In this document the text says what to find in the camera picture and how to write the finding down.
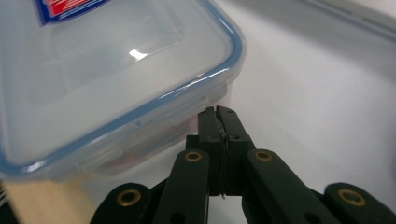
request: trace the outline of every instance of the red label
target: red label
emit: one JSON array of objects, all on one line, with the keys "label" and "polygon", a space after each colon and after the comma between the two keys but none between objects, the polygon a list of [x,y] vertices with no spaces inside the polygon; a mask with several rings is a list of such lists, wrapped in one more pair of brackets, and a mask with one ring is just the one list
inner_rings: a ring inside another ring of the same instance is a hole
[{"label": "red label", "polygon": [[51,17],[54,17],[88,1],[89,0],[44,0],[44,3],[47,5]]}]

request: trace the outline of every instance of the black mechanical arm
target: black mechanical arm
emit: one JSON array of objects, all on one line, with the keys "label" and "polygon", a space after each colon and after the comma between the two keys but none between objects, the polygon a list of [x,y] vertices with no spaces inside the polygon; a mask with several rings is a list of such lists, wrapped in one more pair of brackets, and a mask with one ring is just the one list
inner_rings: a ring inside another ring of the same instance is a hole
[{"label": "black mechanical arm", "polygon": [[113,189],[92,224],[203,224],[209,196],[218,195],[242,196],[249,224],[396,224],[363,189],[308,188],[274,152],[256,149],[236,113],[221,106],[198,115],[198,134],[187,136],[167,179],[152,189],[132,183]]}]

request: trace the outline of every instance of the plastic food container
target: plastic food container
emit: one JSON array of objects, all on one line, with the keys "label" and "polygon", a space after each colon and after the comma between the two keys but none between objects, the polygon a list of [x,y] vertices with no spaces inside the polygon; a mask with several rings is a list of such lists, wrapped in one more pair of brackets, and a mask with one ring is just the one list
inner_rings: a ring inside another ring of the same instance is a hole
[{"label": "plastic food container", "polygon": [[1,1],[0,178],[131,167],[190,133],[243,56],[207,0]]}]

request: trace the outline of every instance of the blue lid rim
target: blue lid rim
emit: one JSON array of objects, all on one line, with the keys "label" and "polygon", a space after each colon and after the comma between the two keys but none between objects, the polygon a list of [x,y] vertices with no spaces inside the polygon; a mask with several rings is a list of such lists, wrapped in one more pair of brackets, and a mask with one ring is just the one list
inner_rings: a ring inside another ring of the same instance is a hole
[{"label": "blue lid rim", "polygon": [[194,79],[186,83],[183,83],[182,85],[169,91],[168,93],[138,107],[133,111],[130,111],[126,115],[111,121],[104,127],[81,137],[77,141],[65,147],[60,148],[58,151],[49,154],[48,157],[43,160],[34,161],[23,165],[13,164],[7,160],[5,152],[3,150],[4,146],[0,146],[0,174],[4,175],[4,177],[11,177],[11,178],[12,177],[18,178],[18,177],[24,177],[27,175],[36,174],[43,168],[52,165],[56,161],[59,161],[60,159],[64,158],[66,155],[71,154],[72,152],[78,151],[79,149],[87,146],[94,139],[97,139],[98,137],[103,136],[104,134],[117,130],[118,128],[125,125],[125,123],[128,123],[134,120],[135,118],[139,118],[144,114],[146,114],[148,111],[152,111],[160,107],[161,105],[165,105],[171,102],[172,99],[174,99],[175,97],[179,97],[180,95],[185,95],[189,91],[197,88],[198,84],[199,85],[206,84],[210,82],[213,78],[215,78],[217,75],[227,70],[230,70],[232,67],[234,67],[239,62],[240,58],[243,55],[242,38],[239,36],[238,32],[231,25],[231,23],[228,22],[223,15],[221,15],[221,13],[209,2],[209,0],[201,0],[201,1],[203,5],[206,7],[206,9],[210,12],[210,14],[213,15],[216,22],[220,25],[223,31],[230,37],[233,43],[233,50],[230,53],[229,57],[223,63],[205,72],[204,74],[195,77]]}]

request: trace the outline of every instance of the brass screw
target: brass screw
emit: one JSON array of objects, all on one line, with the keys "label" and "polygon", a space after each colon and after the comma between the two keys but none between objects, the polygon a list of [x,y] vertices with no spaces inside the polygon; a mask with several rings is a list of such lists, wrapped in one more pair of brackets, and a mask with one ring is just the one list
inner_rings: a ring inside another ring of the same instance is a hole
[{"label": "brass screw", "polygon": [[192,151],[186,154],[184,157],[187,161],[200,161],[202,159],[202,155],[199,152]]},{"label": "brass screw", "polygon": [[346,203],[363,207],[367,204],[366,200],[358,192],[352,189],[338,190],[338,196]]},{"label": "brass screw", "polygon": [[[127,194],[133,194],[134,197],[132,199],[125,199],[125,195]],[[123,207],[126,206],[131,206],[139,202],[140,198],[142,195],[140,194],[140,191],[137,189],[126,189],[125,191],[121,192],[119,196],[117,197],[117,203]]]},{"label": "brass screw", "polygon": [[271,161],[273,158],[272,155],[266,151],[257,151],[255,155],[256,159],[259,161]]}]

